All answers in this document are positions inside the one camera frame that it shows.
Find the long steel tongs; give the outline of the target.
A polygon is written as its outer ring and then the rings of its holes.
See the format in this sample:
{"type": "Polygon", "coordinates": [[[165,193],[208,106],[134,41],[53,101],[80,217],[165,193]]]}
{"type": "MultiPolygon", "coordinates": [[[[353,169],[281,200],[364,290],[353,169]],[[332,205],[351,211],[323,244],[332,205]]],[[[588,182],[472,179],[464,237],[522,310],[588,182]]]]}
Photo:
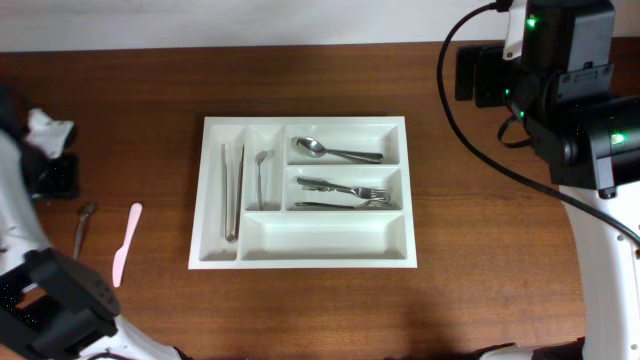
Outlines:
{"type": "Polygon", "coordinates": [[[235,169],[232,163],[232,151],[228,144],[222,145],[224,160],[224,231],[225,240],[228,243],[235,243],[239,237],[241,200],[243,187],[244,154],[245,146],[242,146],[239,157],[238,168],[235,169]]]}

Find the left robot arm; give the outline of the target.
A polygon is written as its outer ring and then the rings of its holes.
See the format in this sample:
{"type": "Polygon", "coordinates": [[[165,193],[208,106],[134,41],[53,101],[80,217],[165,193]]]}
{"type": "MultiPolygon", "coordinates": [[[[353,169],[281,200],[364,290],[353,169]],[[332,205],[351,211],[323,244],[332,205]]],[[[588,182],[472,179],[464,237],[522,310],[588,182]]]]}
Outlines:
{"type": "Polygon", "coordinates": [[[112,287],[54,248],[37,200],[79,195],[76,127],[1,88],[1,343],[25,359],[182,359],[121,315],[112,287]]]}

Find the dark handled steel fork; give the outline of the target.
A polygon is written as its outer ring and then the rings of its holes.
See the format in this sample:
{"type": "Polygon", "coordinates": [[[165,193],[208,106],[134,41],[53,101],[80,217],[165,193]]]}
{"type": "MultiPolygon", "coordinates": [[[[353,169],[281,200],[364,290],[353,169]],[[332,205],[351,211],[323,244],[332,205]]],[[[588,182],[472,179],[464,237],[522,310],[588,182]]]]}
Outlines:
{"type": "MultiPolygon", "coordinates": [[[[311,179],[311,178],[304,178],[304,177],[297,177],[296,182],[301,186],[327,186],[327,187],[338,187],[338,188],[344,188],[344,187],[356,188],[356,187],[334,184],[325,180],[311,179]]],[[[389,202],[391,200],[391,197],[389,195],[389,197],[386,199],[378,199],[378,200],[389,202]]]]}

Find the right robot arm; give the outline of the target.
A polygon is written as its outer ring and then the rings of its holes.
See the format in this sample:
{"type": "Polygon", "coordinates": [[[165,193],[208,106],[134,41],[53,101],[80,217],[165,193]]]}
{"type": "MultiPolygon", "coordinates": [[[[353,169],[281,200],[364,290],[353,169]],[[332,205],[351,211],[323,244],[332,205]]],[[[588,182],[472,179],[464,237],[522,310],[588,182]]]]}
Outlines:
{"type": "Polygon", "coordinates": [[[616,10],[609,1],[493,1],[501,46],[465,46],[455,97],[505,106],[551,182],[576,244],[587,329],[559,345],[506,344],[479,359],[635,359],[639,355],[639,100],[611,92],[616,10]]]}

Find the small steel tongs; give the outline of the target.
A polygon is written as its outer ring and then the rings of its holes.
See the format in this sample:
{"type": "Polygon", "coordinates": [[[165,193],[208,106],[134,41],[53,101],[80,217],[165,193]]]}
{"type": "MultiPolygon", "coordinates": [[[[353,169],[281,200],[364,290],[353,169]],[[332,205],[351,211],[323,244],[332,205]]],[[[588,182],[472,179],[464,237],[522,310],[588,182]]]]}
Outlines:
{"type": "Polygon", "coordinates": [[[264,209],[264,199],[263,199],[263,190],[262,190],[262,164],[269,157],[269,150],[260,151],[255,158],[256,163],[256,193],[257,193],[257,201],[258,207],[260,210],[264,209]]]}

